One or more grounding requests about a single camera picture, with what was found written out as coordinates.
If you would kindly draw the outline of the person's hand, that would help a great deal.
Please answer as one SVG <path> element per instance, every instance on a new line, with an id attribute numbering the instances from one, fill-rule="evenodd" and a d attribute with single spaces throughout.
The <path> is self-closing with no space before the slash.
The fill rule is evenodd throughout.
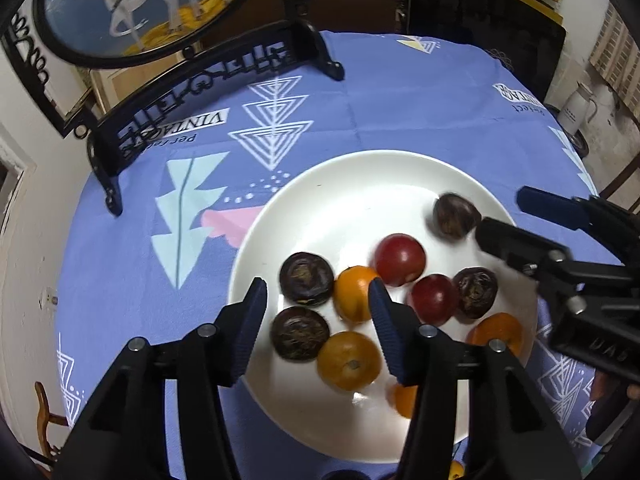
<path id="1" fill-rule="evenodd" d="M 639 386 L 597 372 L 592 383 L 591 401 L 586 435 L 595 444 L 605 445 L 624 428 L 638 408 Z"/>

